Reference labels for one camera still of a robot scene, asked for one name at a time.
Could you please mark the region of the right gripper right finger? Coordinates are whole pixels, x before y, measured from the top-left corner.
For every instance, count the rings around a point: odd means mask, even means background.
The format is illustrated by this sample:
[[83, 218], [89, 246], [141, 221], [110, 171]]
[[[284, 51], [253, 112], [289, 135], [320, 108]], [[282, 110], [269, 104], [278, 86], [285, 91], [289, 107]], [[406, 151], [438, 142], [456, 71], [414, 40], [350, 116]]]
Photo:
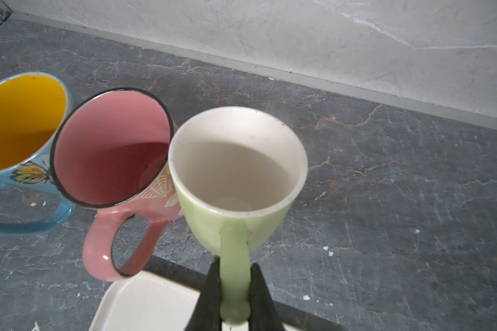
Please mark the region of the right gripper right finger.
[[249, 331], [285, 331], [267, 288], [262, 270], [257, 263], [251, 266], [249, 303]]

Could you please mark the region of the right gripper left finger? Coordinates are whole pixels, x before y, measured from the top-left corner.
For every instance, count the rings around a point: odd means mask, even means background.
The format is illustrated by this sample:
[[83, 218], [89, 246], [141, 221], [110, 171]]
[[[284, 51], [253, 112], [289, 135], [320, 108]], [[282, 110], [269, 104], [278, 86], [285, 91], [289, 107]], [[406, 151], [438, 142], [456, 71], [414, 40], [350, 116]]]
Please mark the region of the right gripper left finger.
[[220, 258], [216, 257], [211, 264], [202, 291], [185, 331], [221, 331]]

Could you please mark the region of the light green mug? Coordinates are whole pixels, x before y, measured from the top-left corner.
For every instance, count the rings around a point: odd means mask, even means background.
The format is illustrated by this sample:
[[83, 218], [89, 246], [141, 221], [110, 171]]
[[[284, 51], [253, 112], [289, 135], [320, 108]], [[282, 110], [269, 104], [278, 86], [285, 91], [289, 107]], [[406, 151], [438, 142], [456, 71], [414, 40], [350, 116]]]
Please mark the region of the light green mug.
[[219, 258], [220, 316], [249, 319], [250, 254], [300, 194], [308, 158], [294, 131], [252, 108], [221, 107], [186, 121], [168, 152], [179, 204], [197, 240]]

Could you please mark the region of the pink cartoon mug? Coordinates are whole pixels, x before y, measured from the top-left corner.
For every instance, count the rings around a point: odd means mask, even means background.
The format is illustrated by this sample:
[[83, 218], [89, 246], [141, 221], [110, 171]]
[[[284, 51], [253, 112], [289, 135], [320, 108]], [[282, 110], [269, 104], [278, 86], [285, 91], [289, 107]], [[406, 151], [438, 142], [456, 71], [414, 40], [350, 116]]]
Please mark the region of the pink cartoon mug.
[[[96, 212], [84, 241], [88, 273], [108, 282], [139, 273], [166, 226], [183, 215], [168, 167], [177, 130], [167, 107], [138, 88], [115, 88], [81, 102], [51, 148], [51, 174], [68, 200]], [[149, 225], [131, 257], [113, 262], [113, 242], [133, 217]]]

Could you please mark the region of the blue mug yellow inside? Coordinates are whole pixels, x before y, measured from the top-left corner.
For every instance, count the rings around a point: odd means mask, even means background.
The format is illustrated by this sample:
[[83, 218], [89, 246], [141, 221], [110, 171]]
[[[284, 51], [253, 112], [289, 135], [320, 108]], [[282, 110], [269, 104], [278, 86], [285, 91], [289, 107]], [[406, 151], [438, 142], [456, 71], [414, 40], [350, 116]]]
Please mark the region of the blue mug yellow inside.
[[48, 73], [19, 73], [0, 81], [0, 192], [27, 187], [60, 199], [43, 219], [0, 223], [0, 236], [45, 233], [76, 210], [55, 185], [50, 153], [59, 126], [81, 101], [72, 88]]

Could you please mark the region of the beige serving tray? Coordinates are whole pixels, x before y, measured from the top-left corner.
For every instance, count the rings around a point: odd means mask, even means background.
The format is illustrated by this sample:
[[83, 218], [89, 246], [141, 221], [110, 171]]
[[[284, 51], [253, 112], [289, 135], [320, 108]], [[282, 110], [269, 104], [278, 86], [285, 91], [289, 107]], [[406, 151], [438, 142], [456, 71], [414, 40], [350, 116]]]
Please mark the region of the beige serving tray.
[[[220, 260], [222, 330], [249, 330], [251, 266], [235, 271]], [[141, 271], [113, 283], [102, 299], [91, 330], [184, 330], [200, 292]]]

